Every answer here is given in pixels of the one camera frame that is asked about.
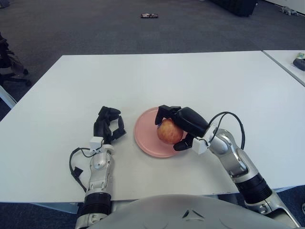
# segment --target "pink plate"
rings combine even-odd
[[[154,124],[158,108],[145,111],[137,120],[134,127],[134,138],[138,146],[145,153],[154,157],[171,157],[178,153],[173,145],[162,142],[157,135],[157,126]]]

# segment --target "apple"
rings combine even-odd
[[[164,119],[157,128],[157,135],[161,141],[166,144],[176,144],[180,142],[183,136],[183,130],[180,129],[172,119]]]

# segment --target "chair leg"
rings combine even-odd
[[[8,74],[4,74],[2,75],[4,78],[8,78],[8,77],[12,77],[12,76],[15,76],[16,74],[15,73],[8,73]]]
[[[13,82],[27,82],[26,79],[16,79],[16,78],[7,78],[5,81],[13,81]]]

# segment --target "office chair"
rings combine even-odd
[[[9,58],[9,54],[14,55],[14,53],[8,49],[9,44],[6,42],[6,39],[4,39],[1,36],[0,33],[0,68],[9,68],[12,66],[11,60]],[[23,74],[27,75],[29,72],[27,69],[23,69]],[[4,81],[13,81],[13,82],[24,82],[25,85],[31,86],[31,81],[26,79],[16,79],[12,78],[12,76],[15,76],[15,73],[9,73],[9,74],[1,74],[0,73],[0,85],[3,86]]]

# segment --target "robotic hand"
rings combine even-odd
[[[87,228],[111,213],[111,174],[113,167],[111,154],[114,152],[114,149],[110,143],[126,133],[120,113],[117,109],[103,106],[94,123],[90,149],[77,148],[70,156],[71,161],[74,153],[79,150],[88,149],[90,155],[84,154],[84,156],[92,157],[90,161],[91,177],[87,189],[84,188],[79,180],[82,170],[77,167],[72,170],[70,165],[71,174],[86,192],[84,204],[78,211],[76,229]],[[109,125],[111,121],[116,119],[118,119],[119,127],[112,133]]]
[[[243,133],[241,148],[236,145],[233,136],[228,131],[219,129],[219,124],[212,123],[222,114],[223,116],[231,114],[237,118]],[[185,139],[173,146],[176,151],[192,148],[193,151],[201,154],[209,149],[219,158],[230,178],[244,196],[248,209],[285,221],[291,227],[300,227],[277,193],[270,189],[244,152],[244,128],[236,115],[222,112],[208,124],[204,118],[189,107],[162,105],[159,106],[155,124],[159,125],[163,118],[171,118],[177,126],[187,132]]]

